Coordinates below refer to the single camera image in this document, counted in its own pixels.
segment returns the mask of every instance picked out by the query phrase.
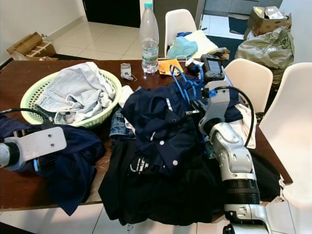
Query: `light blue cloth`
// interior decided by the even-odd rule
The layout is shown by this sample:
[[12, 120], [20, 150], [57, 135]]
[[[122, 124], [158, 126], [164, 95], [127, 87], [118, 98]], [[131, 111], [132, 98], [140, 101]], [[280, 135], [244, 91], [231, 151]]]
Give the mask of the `light blue cloth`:
[[184, 37], [178, 37], [168, 51], [166, 58], [175, 59], [177, 56], [186, 56], [189, 59], [197, 50], [196, 41], [188, 41]]
[[112, 104], [114, 88], [93, 62], [61, 70], [38, 97], [36, 105], [69, 124], [90, 118]]

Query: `plastic water bottle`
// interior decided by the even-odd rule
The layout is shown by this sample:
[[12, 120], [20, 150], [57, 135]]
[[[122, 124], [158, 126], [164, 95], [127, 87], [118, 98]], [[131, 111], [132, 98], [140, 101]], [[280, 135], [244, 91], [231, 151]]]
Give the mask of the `plastic water bottle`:
[[145, 73], [155, 73], [158, 70], [159, 33], [152, 6], [152, 2], [144, 3], [145, 10], [140, 26], [142, 69]]

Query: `white chair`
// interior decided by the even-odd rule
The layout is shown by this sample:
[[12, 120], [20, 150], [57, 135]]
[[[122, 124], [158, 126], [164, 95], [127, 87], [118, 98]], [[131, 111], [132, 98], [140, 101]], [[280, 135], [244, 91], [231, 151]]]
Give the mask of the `white chair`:
[[230, 62], [224, 70], [233, 86], [242, 90], [252, 101], [254, 111], [264, 112], [273, 80], [270, 69], [238, 58]]
[[288, 67], [276, 97], [260, 123], [293, 184], [285, 198], [312, 210], [312, 63]]
[[167, 47], [172, 46], [177, 33], [194, 32], [196, 25], [191, 13], [186, 9], [168, 11], [166, 13], [166, 33], [165, 33], [165, 57], [167, 56]]

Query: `white tile floor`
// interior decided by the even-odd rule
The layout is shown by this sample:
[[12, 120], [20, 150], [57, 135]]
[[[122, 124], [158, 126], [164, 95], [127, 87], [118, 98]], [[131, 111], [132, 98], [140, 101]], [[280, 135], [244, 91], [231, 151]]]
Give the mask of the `white tile floor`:
[[[229, 32], [227, 17], [204, 16], [206, 35], [242, 39]], [[54, 41], [57, 53], [89, 59], [140, 59], [139, 29], [84, 22]], [[312, 233], [312, 212], [299, 212], [288, 202], [267, 207], [274, 234]], [[1, 212], [0, 221], [37, 234], [127, 234], [127, 226], [109, 220], [103, 205], [79, 206], [68, 217], [60, 209]], [[187, 227], [164, 225], [148, 220], [134, 225], [130, 234], [220, 234], [227, 221], [198, 223]]]

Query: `bottle cap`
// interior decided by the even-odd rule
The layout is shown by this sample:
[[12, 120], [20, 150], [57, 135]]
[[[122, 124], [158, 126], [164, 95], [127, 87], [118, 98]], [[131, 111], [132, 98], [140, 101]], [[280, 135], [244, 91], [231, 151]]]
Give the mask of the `bottle cap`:
[[146, 1], [145, 3], [144, 3], [144, 7], [145, 8], [152, 8], [153, 7], [153, 3], [151, 2], [151, 1]]

